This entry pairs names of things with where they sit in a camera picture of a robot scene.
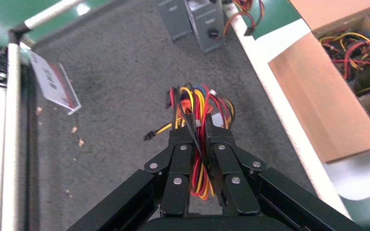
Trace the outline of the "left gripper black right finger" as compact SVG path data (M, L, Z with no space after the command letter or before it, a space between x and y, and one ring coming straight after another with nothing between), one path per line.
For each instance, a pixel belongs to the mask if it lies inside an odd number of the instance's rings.
M259 215L255 177L266 163L240 148L232 131L215 126L211 115L206 116L205 138L211 182L223 215Z

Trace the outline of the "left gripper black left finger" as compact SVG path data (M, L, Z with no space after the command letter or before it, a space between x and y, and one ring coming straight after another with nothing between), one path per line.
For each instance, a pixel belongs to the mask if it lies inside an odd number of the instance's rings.
M188 214L193 155L190 132L178 128L169 132L168 146L144 165L144 170L155 176L154 191L162 218Z

